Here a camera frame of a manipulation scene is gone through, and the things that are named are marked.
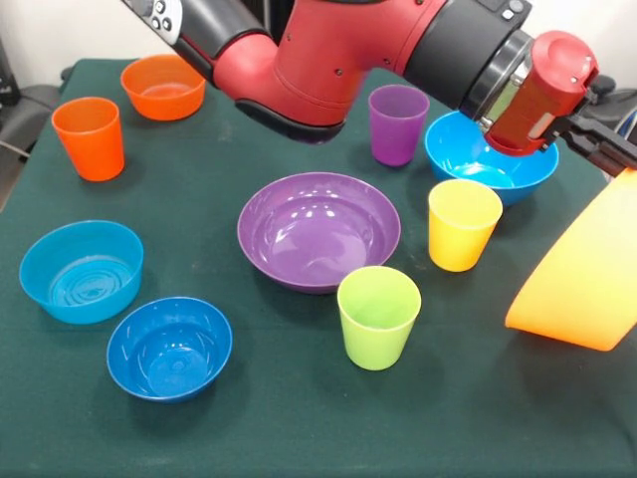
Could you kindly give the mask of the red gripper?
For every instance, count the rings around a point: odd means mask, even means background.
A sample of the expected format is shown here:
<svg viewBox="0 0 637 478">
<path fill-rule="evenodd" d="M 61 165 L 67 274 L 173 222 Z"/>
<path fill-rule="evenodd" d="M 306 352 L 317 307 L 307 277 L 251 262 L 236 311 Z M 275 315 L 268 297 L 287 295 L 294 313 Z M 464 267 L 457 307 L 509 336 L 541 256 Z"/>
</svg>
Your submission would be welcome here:
<svg viewBox="0 0 637 478">
<path fill-rule="evenodd" d="M 531 68 L 504 111 L 485 133 L 494 149 L 527 156 L 543 148 L 552 122 L 574 113 L 597 76 L 597 60 L 578 37 L 550 31 L 535 38 Z M 568 148 L 610 176 L 636 169 L 636 146 L 594 119 L 567 118 L 568 130 L 555 131 Z"/>
</svg>

